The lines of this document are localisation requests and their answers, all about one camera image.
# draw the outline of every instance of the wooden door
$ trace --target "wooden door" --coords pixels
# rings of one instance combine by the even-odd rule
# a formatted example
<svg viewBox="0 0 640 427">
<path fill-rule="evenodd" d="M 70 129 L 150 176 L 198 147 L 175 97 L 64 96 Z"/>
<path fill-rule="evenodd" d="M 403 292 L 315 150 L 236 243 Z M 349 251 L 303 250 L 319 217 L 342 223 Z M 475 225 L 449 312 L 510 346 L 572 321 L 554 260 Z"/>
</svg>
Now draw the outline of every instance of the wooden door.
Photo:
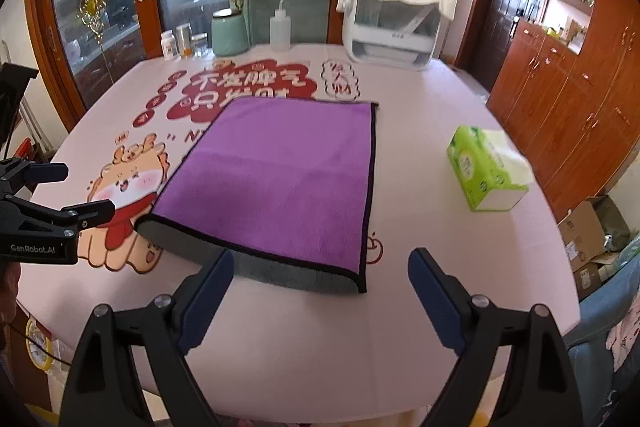
<svg viewBox="0 0 640 427">
<path fill-rule="evenodd" d="M 543 186 L 558 221 L 584 198 L 597 195 L 625 160 L 634 141 L 620 132 L 618 118 L 601 110 L 569 158 Z"/>
<path fill-rule="evenodd" d="M 524 154 L 536 179 L 544 186 L 569 157 L 594 122 L 600 102 L 584 87 L 584 79 L 573 73 Z"/>
<path fill-rule="evenodd" d="M 556 103 L 574 62 L 572 52 L 545 37 L 531 74 L 503 126 L 521 152 L 527 150 Z"/>
<path fill-rule="evenodd" d="M 637 0 L 596 0 L 590 21 L 596 30 L 587 31 L 574 69 L 593 100 L 601 102 L 611 86 L 629 33 L 630 7 L 637 5 Z"/>
<path fill-rule="evenodd" d="M 518 23 L 513 44 L 486 102 L 486 107 L 503 126 L 533 70 L 542 41 L 542 35 L 533 25 Z"/>
<path fill-rule="evenodd" d="M 529 0 L 491 0 L 478 35 L 468 72 L 488 91 L 494 87 L 513 39 L 514 17 L 522 15 Z"/>
<path fill-rule="evenodd" d="M 623 57 L 602 108 L 614 115 L 622 133 L 635 141 L 640 132 L 640 9 L 626 27 Z"/>
</svg>

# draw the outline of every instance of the cardboard box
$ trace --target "cardboard box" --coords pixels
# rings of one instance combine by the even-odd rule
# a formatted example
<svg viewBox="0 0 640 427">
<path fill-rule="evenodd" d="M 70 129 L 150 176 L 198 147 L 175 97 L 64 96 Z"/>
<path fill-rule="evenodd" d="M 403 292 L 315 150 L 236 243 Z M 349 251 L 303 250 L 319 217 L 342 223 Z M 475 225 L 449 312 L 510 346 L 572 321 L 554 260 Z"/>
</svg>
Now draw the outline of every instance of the cardboard box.
<svg viewBox="0 0 640 427">
<path fill-rule="evenodd" d="M 510 148 L 502 131 L 461 125 L 447 156 L 471 210 L 511 210 L 529 191 L 513 180 L 525 179 L 530 166 Z"/>
<path fill-rule="evenodd" d="M 592 263 L 598 265 L 598 273 L 600 274 L 600 281 L 605 282 L 607 279 L 613 277 L 620 270 L 618 264 L 614 264 L 622 252 L 605 252 L 597 255 L 591 259 Z"/>
<path fill-rule="evenodd" d="M 591 295 L 602 286 L 598 265 L 595 263 L 587 263 L 578 271 L 575 271 L 574 280 L 575 288 L 578 290 L 578 299 L 580 300 Z"/>
<path fill-rule="evenodd" d="M 589 201 L 576 206 L 560 222 L 558 229 L 573 272 L 585 266 L 604 249 L 604 232 Z"/>
</svg>

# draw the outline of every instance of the chair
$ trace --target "chair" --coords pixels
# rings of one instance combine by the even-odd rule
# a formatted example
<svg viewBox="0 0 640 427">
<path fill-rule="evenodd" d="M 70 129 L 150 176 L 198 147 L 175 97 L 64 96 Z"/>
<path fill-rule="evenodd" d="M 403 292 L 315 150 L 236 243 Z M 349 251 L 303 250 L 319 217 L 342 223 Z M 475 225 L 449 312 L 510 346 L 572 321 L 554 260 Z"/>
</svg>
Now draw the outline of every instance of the chair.
<svg viewBox="0 0 640 427">
<path fill-rule="evenodd" d="M 580 322 L 564 336 L 578 383 L 585 427 L 600 424 L 610 392 L 627 391 L 640 368 L 640 343 L 634 344 L 615 374 L 613 355 L 605 345 L 609 330 L 625 317 L 639 285 L 640 255 L 580 303 Z"/>
</svg>

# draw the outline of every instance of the purple towel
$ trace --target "purple towel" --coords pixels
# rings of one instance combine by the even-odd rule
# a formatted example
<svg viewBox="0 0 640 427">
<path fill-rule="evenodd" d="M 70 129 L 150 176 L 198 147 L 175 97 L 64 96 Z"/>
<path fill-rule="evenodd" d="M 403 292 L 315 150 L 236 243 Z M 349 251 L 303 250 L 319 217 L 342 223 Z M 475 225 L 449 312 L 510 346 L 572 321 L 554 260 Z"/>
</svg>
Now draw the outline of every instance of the purple towel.
<svg viewBox="0 0 640 427">
<path fill-rule="evenodd" d="M 234 100 L 136 229 L 162 247 L 143 226 L 155 221 L 263 260 L 347 277 L 365 292 L 375 108 Z M 180 255 L 180 241 L 171 243 L 169 250 Z"/>
</svg>

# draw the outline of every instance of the green tissue box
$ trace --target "green tissue box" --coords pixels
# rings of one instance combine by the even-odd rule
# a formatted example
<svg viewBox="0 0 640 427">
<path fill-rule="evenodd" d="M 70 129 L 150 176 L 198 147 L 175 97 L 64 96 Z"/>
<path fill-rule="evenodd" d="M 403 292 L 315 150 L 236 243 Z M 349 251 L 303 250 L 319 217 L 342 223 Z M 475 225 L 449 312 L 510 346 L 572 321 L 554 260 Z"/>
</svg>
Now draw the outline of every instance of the green tissue box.
<svg viewBox="0 0 640 427">
<path fill-rule="evenodd" d="M 504 131 L 461 125 L 447 156 L 471 210 L 511 210 L 534 180 L 529 163 Z"/>
</svg>

